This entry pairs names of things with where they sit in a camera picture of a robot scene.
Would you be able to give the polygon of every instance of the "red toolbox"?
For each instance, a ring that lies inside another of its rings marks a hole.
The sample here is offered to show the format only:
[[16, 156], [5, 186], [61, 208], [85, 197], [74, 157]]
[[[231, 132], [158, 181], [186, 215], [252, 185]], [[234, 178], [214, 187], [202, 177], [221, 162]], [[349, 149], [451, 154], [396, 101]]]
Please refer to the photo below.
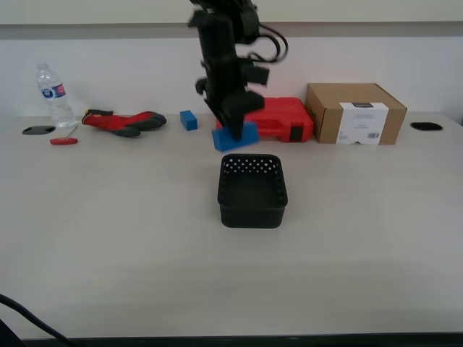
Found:
[[307, 142], [313, 133], [313, 120], [298, 98], [266, 98], [266, 107], [249, 113], [246, 121], [258, 125], [259, 136], [283, 142]]

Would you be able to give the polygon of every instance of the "black mesh basket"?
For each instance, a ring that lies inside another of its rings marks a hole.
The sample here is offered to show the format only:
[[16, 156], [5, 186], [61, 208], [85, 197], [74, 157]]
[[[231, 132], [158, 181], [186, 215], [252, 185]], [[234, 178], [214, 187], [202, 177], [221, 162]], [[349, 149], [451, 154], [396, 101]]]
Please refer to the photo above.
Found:
[[288, 204], [275, 155], [230, 154], [222, 159], [218, 203], [229, 228], [278, 228]]

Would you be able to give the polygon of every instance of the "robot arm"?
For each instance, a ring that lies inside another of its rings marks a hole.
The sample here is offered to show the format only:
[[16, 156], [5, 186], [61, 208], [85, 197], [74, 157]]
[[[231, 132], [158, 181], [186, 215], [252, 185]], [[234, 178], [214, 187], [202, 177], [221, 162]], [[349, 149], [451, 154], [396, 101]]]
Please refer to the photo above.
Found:
[[[242, 138], [242, 128], [247, 113], [264, 108], [262, 95], [247, 90], [247, 83], [267, 85], [269, 69], [257, 63], [277, 63], [288, 53], [286, 39], [269, 27], [260, 24], [257, 7], [251, 0], [190, 0], [201, 6], [195, 11], [189, 27], [196, 27], [203, 52], [203, 67], [207, 77], [196, 83], [199, 94], [205, 93], [205, 102], [233, 137]], [[281, 46], [274, 35], [280, 37]], [[258, 38], [268, 38], [276, 46], [276, 56], [264, 59], [257, 53], [238, 57], [236, 44], [250, 45]]]

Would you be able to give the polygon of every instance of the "black cable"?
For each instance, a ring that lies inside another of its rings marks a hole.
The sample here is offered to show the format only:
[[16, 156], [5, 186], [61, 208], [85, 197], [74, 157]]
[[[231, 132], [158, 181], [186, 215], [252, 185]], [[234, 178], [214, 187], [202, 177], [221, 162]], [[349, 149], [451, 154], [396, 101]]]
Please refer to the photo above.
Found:
[[47, 324], [42, 322], [40, 319], [34, 316], [30, 311], [28, 311], [21, 304], [17, 303], [15, 300], [10, 299], [9, 297], [5, 295], [0, 294], [0, 304], [3, 304], [6, 307], [9, 307], [10, 309], [13, 309], [17, 313], [21, 314], [26, 320], [28, 320], [29, 322], [31, 322], [32, 324], [34, 324], [36, 327], [40, 328], [44, 332], [50, 334], [51, 336], [53, 336], [55, 339], [57, 339], [64, 345], [68, 347], [82, 347], [81, 345], [78, 345], [77, 343], [70, 341], [66, 336], [58, 333], [52, 327], [49, 327]]
[[270, 31], [271, 33], [276, 35], [276, 37], [280, 38], [283, 41], [283, 44], [284, 44], [283, 55], [281, 56], [281, 45], [276, 39], [276, 37], [270, 34], [261, 34], [260, 35], [261, 38], [268, 38], [273, 42], [273, 44], [276, 47], [276, 55], [272, 59], [265, 59], [260, 54], [251, 52], [249, 53], [247, 57], [256, 63], [275, 64], [275, 63], [279, 63], [280, 61], [283, 61], [289, 53], [288, 40], [280, 32], [276, 31], [275, 29], [272, 29], [271, 27], [268, 27], [264, 24], [259, 24], [259, 26], [267, 31]]

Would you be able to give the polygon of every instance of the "work glove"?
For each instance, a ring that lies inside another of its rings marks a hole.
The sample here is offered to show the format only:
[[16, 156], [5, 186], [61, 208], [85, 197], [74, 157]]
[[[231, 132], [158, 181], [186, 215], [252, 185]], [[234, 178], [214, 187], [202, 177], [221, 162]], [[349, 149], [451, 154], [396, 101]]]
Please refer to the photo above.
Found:
[[88, 110], [82, 123], [105, 129], [118, 136], [137, 137], [141, 132], [162, 127], [167, 120], [156, 112], [142, 112], [136, 116], [122, 117], [115, 116], [113, 111]]

